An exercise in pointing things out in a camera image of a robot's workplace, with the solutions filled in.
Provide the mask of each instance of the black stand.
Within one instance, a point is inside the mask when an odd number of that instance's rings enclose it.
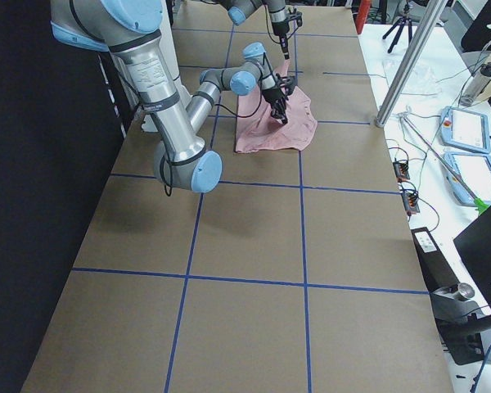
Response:
[[[406,2],[406,5],[403,7],[403,16],[400,16],[400,18],[393,23],[391,28],[387,30],[387,33],[384,34],[382,39],[386,39],[388,35],[391,34],[391,32],[396,29],[396,27],[399,27],[399,31],[397,31],[396,35],[394,36],[393,42],[391,43],[390,48],[387,50],[388,53],[391,53],[393,51],[394,46],[398,43],[400,39],[400,34],[402,33],[403,27],[405,25],[408,25],[408,36],[409,36],[409,42],[412,40],[412,20],[409,17],[409,10],[411,9],[411,6],[409,5],[409,2]]]

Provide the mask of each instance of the pink cloth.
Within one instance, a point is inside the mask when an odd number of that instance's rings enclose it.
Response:
[[[276,69],[287,75],[289,61]],[[238,115],[252,113],[259,104],[258,86],[248,96],[238,97]],[[313,139],[318,122],[311,114],[311,100],[298,87],[287,102],[287,124],[271,117],[271,106],[262,100],[255,115],[238,118],[236,121],[236,152],[253,153],[258,150],[297,149],[304,150]]]

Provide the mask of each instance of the black monitor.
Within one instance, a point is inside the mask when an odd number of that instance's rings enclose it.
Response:
[[[454,243],[467,271],[491,305],[491,206]]]
[[[454,239],[455,247],[476,286],[491,307],[491,206]],[[457,301],[432,294],[440,335],[457,364],[484,358],[491,345],[491,315],[484,315],[472,301]]]

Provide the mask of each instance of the wire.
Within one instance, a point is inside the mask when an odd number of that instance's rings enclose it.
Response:
[[[169,167],[169,184],[164,179],[164,191],[165,195],[171,197],[173,194],[173,166],[171,165],[171,157],[169,156],[169,149],[164,142],[165,155],[167,156],[167,165]]]
[[[488,357],[490,353],[491,353],[491,345],[489,346],[488,350],[485,352],[484,360],[482,361],[482,365],[480,366],[480,370],[478,374],[476,374],[476,377],[473,378],[473,381],[475,381],[475,383],[471,387],[471,390],[469,391],[470,393],[476,392],[476,388],[478,387],[478,382],[480,381],[480,377],[482,376],[482,372],[484,371],[484,367],[486,362],[488,361]]]
[[[424,150],[422,150],[419,146],[415,145],[413,142],[408,141],[408,139],[406,138],[406,133],[405,133],[405,129],[403,127],[403,124],[402,124],[401,121],[399,123],[400,123],[400,128],[402,129],[402,137],[403,137],[403,140],[408,145],[411,145],[411,146],[415,147],[416,149],[418,149],[419,151],[421,151],[422,153],[424,153],[424,158],[423,159],[422,158],[420,159],[420,160],[424,160],[426,158],[427,153]]]
[[[426,205],[428,205],[435,212],[435,214],[436,214],[436,225],[435,225],[435,227],[433,229],[429,229],[429,232],[434,232],[439,227],[439,225],[440,225],[440,215],[439,215],[439,212],[436,211],[436,209],[428,201],[426,201],[426,200],[424,200],[424,199],[422,199],[420,197],[418,197],[418,200],[424,202]]]
[[[269,30],[268,6],[264,5],[264,11],[265,11],[265,28],[268,30],[269,39],[271,39],[271,41],[273,41],[275,44],[280,45],[280,41],[275,41],[271,35],[271,30]]]
[[[400,93],[400,95],[402,95],[402,96],[433,97],[433,96],[437,96],[438,93],[427,93],[427,94],[423,94],[423,93]]]
[[[400,147],[400,143],[399,143],[399,141],[397,141],[396,139],[386,138],[385,140],[386,140],[386,141],[392,141],[392,142],[395,142],[395,143],[396,143],[396,145],[397,145],[397,147]]]
[[[460,318],[464,318],[466,317],[467,315],[471,314],[471,313],[474,313],[475,311],[478,311],[479,309],[483,309],[485,307],[491,307],[491,305],[482,305],[480,307],[476,307],[475,309],[472,309],[471,311],[467,311],[465,314],[462,314],[462,315],[458,315],[457,317],[455,317],[453,320],[456,321],[457,319],[460,319]]]
[[[433,119],[435,117],[441,117],[440,115],[431,115],[431,116],[420,116],[420,115],[417,115],[416,113],[412,113],[412,112],[409,112],[409,115],[413,115],[413,116],[416,116],[416,117],[420,117],[422,119]]]
[[[478,55],[478,60],[476,61],[476,63],[475,63],[475,64],[470,65],[470,66],[468,66],[468,67],[464,68],[462,71],[457,72],[455,75],[448,76],[447,78],[442,78],[442,79],[439,79],[439,80],[437,80],[437,81],[436,81],[436,83],[437,83],[437,84],[439,84],[439,83],[440,83],[440,82],[442,82],[442,81],[445,81],[445,80],[448,80],[448,79],[452,79],[452,78],[454,78],[455,76],[458,76],[459,74],[461,74],[462,72],[466,72],[466,71],[468,71],[468,70],[469,70],[471,67],[475,67],[475,66],[477,66],[477,65],[478,65],[478,63],[480,63],[480,62],[481,62],[483,59],[487,58],[487,56],[484,56],[483,58],[481,58],[481,59],[480,59],[480,56],[481,56],[481,55],[482,55],[482,52],[481,52],[481,53]]]
[[[269,62],[268,62],[268,66],[269,66],[269,70],[271,71],[271,74],[272,74],[273,73],[273,70],[271,69],[271,66],[269,65]],[[261,83],[262,83],[262,80],[264,79],[264,71],[260,68],[260,66],[258,66],[258,67],[259,67],[259,70],[260,70],[260,78],[259,78],[259,82],[258,82],[259,83],[259,88],[260,88]],[[262,105],[262,93],[260,92],[259,104],[256,106],[256,109],[253,111],[253,113],[250,113],[249,115],[238,115],[237,113],[233,112],[231,109],[229,109],[224,104],[214,104],[214,105],[215,106],[220,106],[221,108],[223,108],[226,111],[228,111],[229,113],[231,113],[233,116],[239,117],[241,119],[247,119],[247,118],[250,118],[250,117],[254,116],[255,113],[258,112],[258,110],[260,109],[260,106]]]
[[[388,147],[387,150],[396,150],[396,154],[399,153],[399,151],[403,152],[406,155],[406,161],[409,161],[409,154],[407,151],[402,149],[402,147]]]
[[[220,106],[221,108],[225,109],[226,111],[228,111],[229,113],[231,113],[233,116],[236,116],[236,117],[240,117],[241,119],[247,119],[249,117],[252,117],[255,115],[256,112],[258,112],[258,110],[260,109],[260,106],[262,105],[262,94],[260,93],[260,99],[259,99],[259,104],[256,106],[256,109],[253,111],[253,113],[249,114],[249,115],[238,115],[237,113],[233,112],[231,109],[229,109],[227,106],[225,106],[224,104],[214,104],[215,106]]]

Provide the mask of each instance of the table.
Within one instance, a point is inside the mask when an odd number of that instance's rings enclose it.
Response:
[[[360,36],[360,43],[368,74],[372,75],[372,90],[378,105],[383,102],[388,90],[386,79],[381,77],[385,75],[384,61],[400,61],[408,45],[407,35],[403,34],[393,52],[387,54],[386,50],[392,37],[389,37],[386,41],[382,40],[381,37],[389,27],[390,26],[366,25]],[[466,69],[466,65],[460,58],[444,29],[438,27],[435,28],[430,40],[426,44],[419,62],[417,63],[417,69],[418,67],[422,67],[421,69],[424,70],[428,67],[429,70],[432,70],[434,72],[435,80],[450,77],[455,75],[458,71]],[[418,115],[438,115],[442,108],[449,106],[454,102],[462,85],[468,80],[469,76],[470,73],[466,70],[465,72],[456,75],[454,78],[441,81],[439,84],[427,86],[426,89],[429,90],[429,88],[433,88],[433,91],[426,91],[426,93],[436,93],[432,96],[402,95],[394,109],[394,113],[405,111],[406,106],[410,106],[412,112]],[[489,104],[487,102],[482,102],[478,105],[474,105],[470,110],[488,116],[491,133],[491,107]],[[410,119],[430,140],[434,137],[439,121],[437,118],[422,119],[410,115]],[[388,139],[395,139],[398,141],[399,145],[406,149],[411,157],[423,157],[419,151],[416,151],[414,147],[408,145],[403,140],[403,134],[396,117],[392,116],[386,124],[385,136]],[[417,142],[420,147],[424,147],[419,138],[410,136],[410,140]],[[394,141],[388,140],[388,143],[389,147],[397,146]],[[444,148],[447,148],[439,143],[438,138],[434,143],[434,147],[438,152],[443,152]],[[412,176],[412,181],[416,185],[419,183],[420,165],[421,162],[419,160],[412,161],[410,164],[410,174]],[[442,166],[432,154],[428,156],[421,176],[420,195],[431,203],[440,214],[440,224],[433,232],[433,236],[439,244],[441,251],[444,253],[459,280],[474,285],[453,245],[453,239],[475,219],[477,213],[473,208],[461,207],[455,203],[448,182],[444,178]],[[411,218],[410,227],[419,228],[421,226],[426,226],[432,228],[436,221],[434,213],[430,211],[429,207],[422,205],[422,203],[421,211],[422,212],[419,215],[414,215]],[[479,292],[477,292],[477,297],[475,299],[479,305],[487,304]],[[486,314],[490,313],[489,309],[484,310]],[[480,365],[469,364],[460,367],[453,362],[449,355],[447,355],[446,358],[448,361],[449,372],[453,378],[452,381],[455,391],[458,393],[468,392],[472,383],[471,378],[476,375]],[[466,376],[466,379],[457,379],[455,378],[456,374],[464,375]],[[479,391],[491,393],[491,366],[486,367],[482,378],[483,380],[480,382],[481,387],[479,387]]]
[[[290,70],[312,144],[236,154],[236,120],[216,108],[199,135],[222,155],[220,184],[168,198],[159,136],[132,129],[25,393],[451,391],[351,10],[300,10]],[[191,92],[251,42],[283,61],[261,11],[233,27],[185,2],[173,38]]]

